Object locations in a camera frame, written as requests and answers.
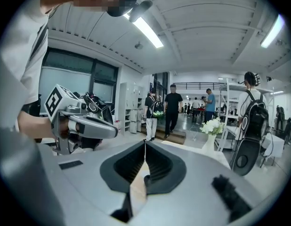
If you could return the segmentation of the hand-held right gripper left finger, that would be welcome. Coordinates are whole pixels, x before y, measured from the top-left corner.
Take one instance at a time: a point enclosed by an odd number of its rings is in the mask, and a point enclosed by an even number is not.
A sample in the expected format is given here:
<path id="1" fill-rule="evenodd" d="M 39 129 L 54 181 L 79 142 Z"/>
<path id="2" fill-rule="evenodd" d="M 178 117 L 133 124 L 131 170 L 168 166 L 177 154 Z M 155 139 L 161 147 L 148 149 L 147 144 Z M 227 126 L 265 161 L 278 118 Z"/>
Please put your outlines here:
<path id="1" fill-rule="evenodd" d="M 110 215 L 122 208 L 126 194 L 112 190 L 101 177 L 108 158 L 143 145 L 142 141 L 87 153 L 54 156 L 48 145 L 39 144 L 43 167 L 59 202 L 62 226 L 123 226 Z"/>

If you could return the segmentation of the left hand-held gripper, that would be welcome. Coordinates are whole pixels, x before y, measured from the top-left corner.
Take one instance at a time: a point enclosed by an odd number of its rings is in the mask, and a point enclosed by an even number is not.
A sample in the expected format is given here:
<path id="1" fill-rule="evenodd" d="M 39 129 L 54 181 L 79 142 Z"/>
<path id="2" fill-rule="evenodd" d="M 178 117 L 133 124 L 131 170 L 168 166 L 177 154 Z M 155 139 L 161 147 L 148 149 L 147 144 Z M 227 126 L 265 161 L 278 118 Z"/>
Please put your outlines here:
<path id="1" fill-rule="evenodd" d="M 57 137 L 56 152 L 63 155 L 71 154 L 81 146 L 80 137 L 76 130 L 77 122 L 68 119 L 71 125 L 68 133 L 72 133 L 74 136 L 68 135 L 66 139 L 63 139 L 60 129 L 61 120 L 70 116 L 87 114 L 87 105 L 69 89 L 56 84 L 44 103 L 44 107 L 51 122 L 52 133 Z M 104 120 L 91 116 L 84 116 L 84 120 L 84 137 L 86 138 L 111 139 L 118 134 L 118 129 Z"/>

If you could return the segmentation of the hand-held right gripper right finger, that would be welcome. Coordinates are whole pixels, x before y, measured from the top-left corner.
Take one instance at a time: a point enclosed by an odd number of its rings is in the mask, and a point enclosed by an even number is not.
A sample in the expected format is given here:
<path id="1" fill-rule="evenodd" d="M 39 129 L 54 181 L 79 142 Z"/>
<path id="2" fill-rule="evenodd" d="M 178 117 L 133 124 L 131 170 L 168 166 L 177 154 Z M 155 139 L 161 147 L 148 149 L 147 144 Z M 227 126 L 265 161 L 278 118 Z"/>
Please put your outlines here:
<path id="1" fill-rule="evenodd" d="M 233 226 L 253 225 L 273 203 L 272 195 L 263 197 L 245 178 L 208 156 L 162 143 L 158 148 L 179 156 L 186 164 L 183 181 L 168 194 L 155 194 L 136 216 L 137 226 L 226 226 L 229 210 L 211 185 L 214 177 L 223 175 L 236 187 L 237 193 L 252 211 L 232 222 Z"/>

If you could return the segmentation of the person's left hand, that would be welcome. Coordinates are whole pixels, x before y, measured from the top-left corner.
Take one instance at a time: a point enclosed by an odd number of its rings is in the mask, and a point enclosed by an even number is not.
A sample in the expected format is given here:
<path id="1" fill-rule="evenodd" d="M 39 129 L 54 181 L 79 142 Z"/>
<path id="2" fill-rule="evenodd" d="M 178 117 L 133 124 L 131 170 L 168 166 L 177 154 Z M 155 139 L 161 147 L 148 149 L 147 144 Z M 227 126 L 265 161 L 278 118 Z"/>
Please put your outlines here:
<path id="1" fill-rule="evenodd" d="M 68 132 L 69 132 L 69 128 L 68 128 L 68 118 L 62 118 L 59 121 L 59 137 L 62 139 L 66 139 L 68 138 Z"/>

